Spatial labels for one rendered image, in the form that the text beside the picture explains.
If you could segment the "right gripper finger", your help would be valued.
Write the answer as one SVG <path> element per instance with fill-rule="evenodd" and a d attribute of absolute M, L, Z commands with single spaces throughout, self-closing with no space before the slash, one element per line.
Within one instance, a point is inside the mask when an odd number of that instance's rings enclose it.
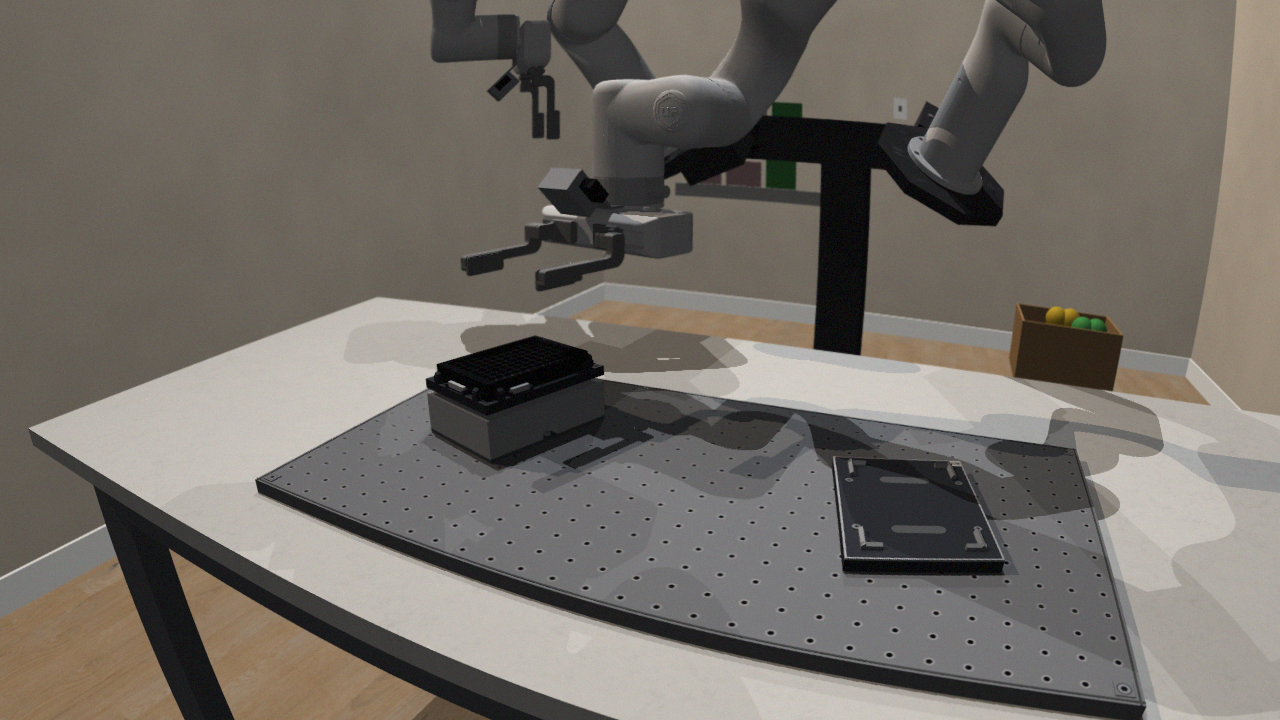
<path fill-rule="evenodd" d="M 544 113 L 539 113 L 539 88 L 538 87 L 532 87 L 532 85 L 531 85 L 531 76 L 527 76 L 527 73 L 520 74 L 518 79 L 521 79 L 520 92 L 531 92 L 532 94 L 532 138 L 543 138 L 544 137 Z"/>
<path fill-rule="evenodd" d="M 556 110 L 556 82 L 550 76 L 543 76 L 544 67 L 530 67 L 532 87 L 547 87 L 547 138 L 561 138 L 561 111 Z"/>

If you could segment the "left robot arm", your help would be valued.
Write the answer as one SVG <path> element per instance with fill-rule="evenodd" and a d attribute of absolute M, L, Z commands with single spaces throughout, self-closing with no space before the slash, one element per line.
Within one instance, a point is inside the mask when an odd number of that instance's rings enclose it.
<path fill-rule="evenodd" d="M 737 38 L 710 78 L 596 85 L 593 179 L 582 169 L 550 168 L 538 188 L 573 217 L 664 202 L 664 146 L 723 147 L 748 135 L 836 1 L 740 0 Z M 1102 0 L 986 0 L 972 47 L 929 129 L 908 143 L 910 158 L 946 188 L 978 193 L 980 167 L 1027 90 L 1029 61 L 1056 83 L 1076 87 L 1094 77 L 1105 53 Z"/>

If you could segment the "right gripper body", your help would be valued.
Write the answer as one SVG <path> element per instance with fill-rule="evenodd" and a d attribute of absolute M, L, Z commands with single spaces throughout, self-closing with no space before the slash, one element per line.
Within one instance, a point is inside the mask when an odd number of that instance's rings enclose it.
<path fill-rule="evenodd" d="M 550 61 L 550 22 L 525 20 L 520 27 L 517 20 L 517 65 L 513 68 L 517 76 L 527 73 L 530 67 L 547 67 Z"/>

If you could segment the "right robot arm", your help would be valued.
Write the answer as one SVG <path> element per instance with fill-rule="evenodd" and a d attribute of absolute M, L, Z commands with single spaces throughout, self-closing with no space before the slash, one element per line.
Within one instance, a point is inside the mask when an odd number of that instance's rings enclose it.
<path fill-rule="evenodd" d="M 512 59 L 509 70 L 517 65 L 515 14 L 475 15 L 477 0 L 430 1 L 433 61 Z M 657 79 L 637 47 L 616 24 L 627 1 L 552 0 L 548 8 L 550 33 L 593 90 L 609 79 Z M 520 82 L 509 70 L 486 90 L 497 101 Z"/>

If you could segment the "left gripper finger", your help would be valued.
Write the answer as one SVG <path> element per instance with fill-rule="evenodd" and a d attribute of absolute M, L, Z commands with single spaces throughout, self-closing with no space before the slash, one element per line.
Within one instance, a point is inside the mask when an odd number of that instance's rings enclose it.
<path fill-rule="evenodd" d="M 538 269 L 535 272 L 536 290 L 544 291 L 568 283 L 573 284 L 582 281 L 582 274 L 620 266 L 625 259 L 623 229 L 620 229 L 618 225 L 593 224 L 593 247 L 605 250 L 604 258 Z"/>
<path fill-rule="evenodd" d="M 538 252 L 543 240 L 552 240 L 561 243 L 577 242 L 577 222 L 553 219 L 548 224 L 529 223 L 525 225 L 524 243 L 465 255 L 461 258 L 461 269 L 467 275 L 502 270 L 504 259 Z"/>

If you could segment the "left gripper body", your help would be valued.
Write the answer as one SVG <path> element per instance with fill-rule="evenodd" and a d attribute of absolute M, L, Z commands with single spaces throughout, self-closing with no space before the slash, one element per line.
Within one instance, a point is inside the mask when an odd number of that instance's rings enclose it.
<path fill-rule="evenodd" d="M 553 219 L 577 222 L 577 242 L 564 243 L 571 246 L 593 249 L 593 224 L 604 224 L 623 229 L 625 254 L 660 259 L 691 252 L 692 213 L 659 208 L 664 208 L 664 202 L 616 210 L 596 208 L 591 217 L 573 217 L 550 205 L 541 210 L 541 224 Z"/>

